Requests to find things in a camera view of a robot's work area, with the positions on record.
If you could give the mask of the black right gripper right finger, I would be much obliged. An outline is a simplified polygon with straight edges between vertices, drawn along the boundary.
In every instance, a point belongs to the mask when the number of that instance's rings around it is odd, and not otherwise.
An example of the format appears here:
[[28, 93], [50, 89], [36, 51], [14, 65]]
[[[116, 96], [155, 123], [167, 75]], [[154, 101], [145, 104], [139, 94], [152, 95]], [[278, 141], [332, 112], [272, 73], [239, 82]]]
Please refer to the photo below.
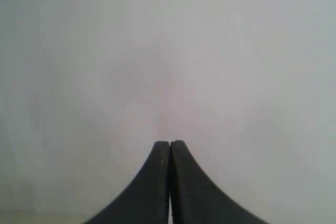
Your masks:
[[170, 145], [173, 223], [265, 223], [221, 191], [181, 140]]

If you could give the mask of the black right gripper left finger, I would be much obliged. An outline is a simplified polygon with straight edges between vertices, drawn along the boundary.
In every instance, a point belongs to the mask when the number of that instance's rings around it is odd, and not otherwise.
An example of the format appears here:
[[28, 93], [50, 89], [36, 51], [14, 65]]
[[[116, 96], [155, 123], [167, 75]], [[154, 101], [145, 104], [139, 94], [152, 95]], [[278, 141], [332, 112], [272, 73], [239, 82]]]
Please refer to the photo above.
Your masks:
[[168, 223], [169, 142], [155, 142], [126, 189], [86, 223]]

